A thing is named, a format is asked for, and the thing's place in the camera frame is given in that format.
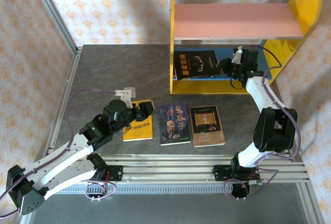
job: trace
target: gray countertop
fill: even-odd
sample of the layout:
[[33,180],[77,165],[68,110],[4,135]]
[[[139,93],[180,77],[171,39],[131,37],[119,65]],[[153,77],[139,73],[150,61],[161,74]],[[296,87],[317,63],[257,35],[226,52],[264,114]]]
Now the gray countertop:
[[[189,107],[217,105],[226,143],[194,148],[193,143],[160,146],[157,111],[153,118],[153,139],[123,142],[122,135],[98,150],[100,154],[228,154],[245,149],[251,142],[259,111],[250,95],[170,95],[169,46],[87,45],[83,47],[70,95],[96,87],[114,91],[136,88],[136,100],[151,99],[154,106],[185,101]],[[113,95],[83,92],[72,101],[70,119],[75,132],[102,113]],[[61,123],[56,148],[70,138],[67,122]]]

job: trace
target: blue book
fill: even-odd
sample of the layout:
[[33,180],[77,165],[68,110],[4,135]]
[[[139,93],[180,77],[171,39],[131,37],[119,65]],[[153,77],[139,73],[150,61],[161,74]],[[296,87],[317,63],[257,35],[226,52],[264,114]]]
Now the blue book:
[[173,145],[190,143],[187,105],[184,101],[157,107],[160,129],[160,144]]

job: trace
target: book cover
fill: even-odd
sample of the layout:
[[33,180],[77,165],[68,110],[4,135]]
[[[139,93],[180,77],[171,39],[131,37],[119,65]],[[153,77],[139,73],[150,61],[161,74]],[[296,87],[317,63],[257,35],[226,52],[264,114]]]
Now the book cover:
[[[139,102],[146,102],[150,100],[133,101],[136,105]],[[146,120],[142,122],[131,122],[131,128],[123,128],[123,141],[133,140],[150,140],[153,138],[152,116],[150,115]]]
[[190,115],[194,147],[225,144],[217,106],[192,107]]
[[216,76],[217,59],[214,50],[174,51],[177,80]]
[[191,142],[189,115],[185,102],[158,106],[158,116],[161,145]]

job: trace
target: black book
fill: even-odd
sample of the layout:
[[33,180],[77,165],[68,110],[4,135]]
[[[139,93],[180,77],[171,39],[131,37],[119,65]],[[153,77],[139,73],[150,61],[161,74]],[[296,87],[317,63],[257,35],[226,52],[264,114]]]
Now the black book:
[[217,59],[214,50],[174,51],[178,80],[216,76]]

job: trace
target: shelf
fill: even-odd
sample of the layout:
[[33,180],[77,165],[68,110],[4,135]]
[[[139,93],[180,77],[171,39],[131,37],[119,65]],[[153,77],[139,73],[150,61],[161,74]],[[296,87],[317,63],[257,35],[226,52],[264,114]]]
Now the shelf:
[[175,40],[302,37],[287,3],[175,4]]

